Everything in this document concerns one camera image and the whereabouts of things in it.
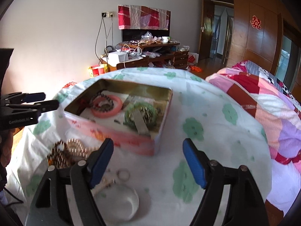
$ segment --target television cover cloth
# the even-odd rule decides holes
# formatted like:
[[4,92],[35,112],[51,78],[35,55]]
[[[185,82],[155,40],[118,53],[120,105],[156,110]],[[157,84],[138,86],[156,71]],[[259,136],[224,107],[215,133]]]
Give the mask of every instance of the television cover cloth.
[[136,5],[118,5],[119,29],[168,30],[170,11]]

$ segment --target pink bangle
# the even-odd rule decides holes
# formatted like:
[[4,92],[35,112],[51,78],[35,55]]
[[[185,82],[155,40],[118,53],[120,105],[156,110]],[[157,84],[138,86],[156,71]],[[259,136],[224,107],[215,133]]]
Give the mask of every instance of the pink bangle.
[[[119,97],[115,96],[115,95],[108,95],[108,97],[111,99],[111,100],[114,100],[115,102],[117,102],[117,105],[114,104],[114,108],[111,110],[111,111],[108,111],[108,112],[100,112],[100,111],[97,111],[93,108],[91,108],[91,112],[92,114],[95,116],[95,117],[99,117],[99,118],[108,118],[108,117],[111,117],[111,116],[114,116],[116,115],[122,108],[122,101]],[[94,101],[93,101],[93,105],[97,105],[98,103],[100,103],[101,101],[103,101],[104,99],[102,97],[100,98],[96,98]]]

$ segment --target small white dish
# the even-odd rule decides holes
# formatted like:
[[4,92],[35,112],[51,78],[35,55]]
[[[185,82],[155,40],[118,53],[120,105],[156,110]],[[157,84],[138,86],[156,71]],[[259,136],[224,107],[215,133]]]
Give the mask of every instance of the small white dish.
[[125,184],[112,184],[94,195],[102,218],[113,224],[130,221],[139,207],[137,192]]

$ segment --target pink tin box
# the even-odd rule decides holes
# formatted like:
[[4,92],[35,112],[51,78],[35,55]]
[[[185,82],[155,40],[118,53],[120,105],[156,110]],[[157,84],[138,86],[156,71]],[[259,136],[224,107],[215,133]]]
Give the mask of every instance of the pink tin box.
[[[122,100],[122,109],[108,118],[95,117],[88,106],[90,99],[102,91],[105,95],[115,95]],[[139,155],[155,155],[159,150],[159,141],[169,111],[173,92],[169,88],[139,84],[134,82],[100,79],[82,92],[64,110],[72,127],[85,135],[100,141],[111,138],[114,145]],[[124,113],[127,107],[147,102],[157,111],[156,125],[149,129],[150,137],[141,136],[137,130],[124,125]]]

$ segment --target human hand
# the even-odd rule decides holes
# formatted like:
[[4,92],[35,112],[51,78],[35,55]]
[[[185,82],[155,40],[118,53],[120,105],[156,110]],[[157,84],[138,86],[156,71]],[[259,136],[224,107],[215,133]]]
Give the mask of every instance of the human hand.
[[15,129],[10,129],[8,131],[7,139],[4,143],[1,143],[1,164],[3,167],[6,167],[11,161],[11,148],[13,146]]

